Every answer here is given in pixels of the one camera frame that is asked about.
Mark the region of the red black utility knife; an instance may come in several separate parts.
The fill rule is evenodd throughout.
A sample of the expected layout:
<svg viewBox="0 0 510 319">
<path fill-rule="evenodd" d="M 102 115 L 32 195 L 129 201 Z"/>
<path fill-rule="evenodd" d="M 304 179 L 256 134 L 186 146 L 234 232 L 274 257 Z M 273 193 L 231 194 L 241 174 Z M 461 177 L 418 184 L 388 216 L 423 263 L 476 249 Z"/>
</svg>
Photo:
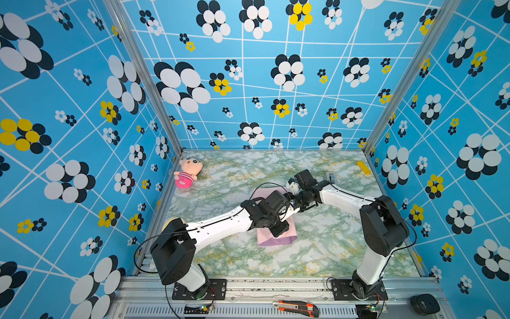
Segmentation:
<svg viewBox="0 0 510 319">
<path fill-rule="evenodd" d="M 318 307 L 307 302 L 280 300 L 273 302 L 272 306 L 282 312 L 301 314 L 310 318 L 320 317 L 320 311 Z"/>
</svg>

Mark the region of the purple wrapping paper sheet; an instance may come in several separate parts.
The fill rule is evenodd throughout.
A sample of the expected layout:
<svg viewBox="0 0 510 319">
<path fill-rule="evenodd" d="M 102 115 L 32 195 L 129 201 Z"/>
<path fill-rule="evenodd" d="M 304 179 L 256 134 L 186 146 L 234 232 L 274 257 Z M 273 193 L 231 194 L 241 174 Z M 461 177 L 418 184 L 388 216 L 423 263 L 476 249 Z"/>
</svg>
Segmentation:
<svg viewBox="0 0 510 319">
<path fill-rule="evenodd" d="M 269 187 L 260 188 L 255 191 L 255 198 L 266 198 L 273 191 L 284 194 L 288 190 L 284 187 Z M 291 245 L 297 239 L 297 232 L 294 224 L 293 217 L 289 217 L 283 222 L 277 222 L 271 228 L 257 229 L 257 243 L 260 247 L 276 247 Z"/>
</svg>

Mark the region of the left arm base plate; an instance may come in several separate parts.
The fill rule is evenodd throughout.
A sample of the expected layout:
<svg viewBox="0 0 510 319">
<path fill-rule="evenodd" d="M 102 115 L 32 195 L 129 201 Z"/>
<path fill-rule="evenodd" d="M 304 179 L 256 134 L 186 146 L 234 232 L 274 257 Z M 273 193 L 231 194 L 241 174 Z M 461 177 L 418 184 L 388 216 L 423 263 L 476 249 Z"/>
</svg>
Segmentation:
<svg viewBox="0 0 510 319">
<path fill-rule="evenodd" d="M 175 283 L 171 299 L 194 301 L 225 300 L 226 292 L 226 279 L 206 279 L 205 284 L 196 291 L 190 291 L 181 283 Z"/>
</svg>

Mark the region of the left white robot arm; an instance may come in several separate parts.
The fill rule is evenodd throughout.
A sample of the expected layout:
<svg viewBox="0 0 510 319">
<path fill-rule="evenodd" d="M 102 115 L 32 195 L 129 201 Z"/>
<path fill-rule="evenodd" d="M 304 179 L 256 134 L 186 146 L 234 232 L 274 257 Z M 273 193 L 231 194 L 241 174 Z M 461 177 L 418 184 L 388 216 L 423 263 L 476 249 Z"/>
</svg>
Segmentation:
<svg viewBox="0 0 510 319">
<path fill-rule="evenodd" d="M 300 211 L 292 194 L 273 191 L 265 198 L 243 201 L 222 215 L 196 223 L 174 219 L 150 247 L 162 285 L 180 283 L 195 292 L 206 282 L 205 272 L 193 265 L 195 254 L 221 239 L 253 229 L 269 229 L 279 237 L 289 228 L 287 219 Z"/>
</svg>

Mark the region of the pink plush doll toy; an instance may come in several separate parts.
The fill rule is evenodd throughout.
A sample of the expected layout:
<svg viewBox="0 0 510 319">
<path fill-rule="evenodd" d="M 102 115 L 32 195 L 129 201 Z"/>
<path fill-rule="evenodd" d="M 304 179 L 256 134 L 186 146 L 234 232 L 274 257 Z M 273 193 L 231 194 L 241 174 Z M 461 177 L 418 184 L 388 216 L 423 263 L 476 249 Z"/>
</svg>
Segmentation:
<svg viewBox="0 0 510 319">
<path fill-rule="evenodd" d="M 174 173 L 175 185 L 180 189 L 190 188 L 203 169 L 203 164 L 195 158 L 185 158 L 179 162 L 181 171 Z"/>
</svg>

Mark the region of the black computer mouse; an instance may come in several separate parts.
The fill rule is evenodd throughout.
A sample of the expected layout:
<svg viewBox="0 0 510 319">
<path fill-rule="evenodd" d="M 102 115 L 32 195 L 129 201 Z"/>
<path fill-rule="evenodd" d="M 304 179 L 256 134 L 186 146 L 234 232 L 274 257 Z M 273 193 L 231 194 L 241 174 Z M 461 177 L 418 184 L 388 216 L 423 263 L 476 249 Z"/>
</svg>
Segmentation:
<svg viewBox="0 0 510 319">
<path fill-rule="evenodd" d="M 427 316 L 440 312 L 438 300 L 431 294 L 412 296 L 410 298 L 410 305 L 414 312 L 420 316 Z"/>
</svg>

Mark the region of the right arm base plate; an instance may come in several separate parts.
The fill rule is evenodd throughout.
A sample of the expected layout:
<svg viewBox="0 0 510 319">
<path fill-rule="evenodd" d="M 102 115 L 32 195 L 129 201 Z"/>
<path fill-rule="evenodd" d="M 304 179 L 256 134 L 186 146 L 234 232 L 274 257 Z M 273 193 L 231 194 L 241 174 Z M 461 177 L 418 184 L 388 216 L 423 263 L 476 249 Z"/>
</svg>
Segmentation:
<svg viewBox="0 0 510 319">
<path fill-rule="evenodd" d="M 383 281 L 367 285 L 359 279 L 332 279 L 327 284 L 335 301 L 367 301 L 376 303 L 389 300 Z"/>
</svg>

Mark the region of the yellow tape piece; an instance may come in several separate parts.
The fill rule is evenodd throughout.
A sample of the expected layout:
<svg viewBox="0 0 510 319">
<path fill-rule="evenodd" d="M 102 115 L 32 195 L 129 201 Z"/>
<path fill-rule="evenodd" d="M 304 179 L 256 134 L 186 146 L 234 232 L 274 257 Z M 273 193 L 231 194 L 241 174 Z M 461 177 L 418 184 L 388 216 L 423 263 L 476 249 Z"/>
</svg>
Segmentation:
<svg viewBox="0 0 510 319">
<path fill-rule="evenodd" d="M 364 162 L 358 161 L 356 164 L 365 175 L 371 175 L 371 170 Z"/>
</svg>

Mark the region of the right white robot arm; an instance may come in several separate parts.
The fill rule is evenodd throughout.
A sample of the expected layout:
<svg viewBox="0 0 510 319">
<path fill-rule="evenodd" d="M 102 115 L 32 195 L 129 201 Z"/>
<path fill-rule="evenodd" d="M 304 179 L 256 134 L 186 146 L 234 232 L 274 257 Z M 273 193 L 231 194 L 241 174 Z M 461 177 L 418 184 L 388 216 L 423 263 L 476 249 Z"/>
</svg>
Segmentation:
<svg viewBox="0 0 510 319">
<path fill-rule="evenodd" d="M 386 195 L 374 198 L 356 194 L 328 180 L 319 182 L 309 170 L 296 174 L 286 186 L 302 211 L 324 204 L 360 220 L 367 250 L 353 273 L 351 287 L 357 298 L 366 299 L 381 284 L 389 259 L 410 235 L 393 200 Z"/>
</svg>

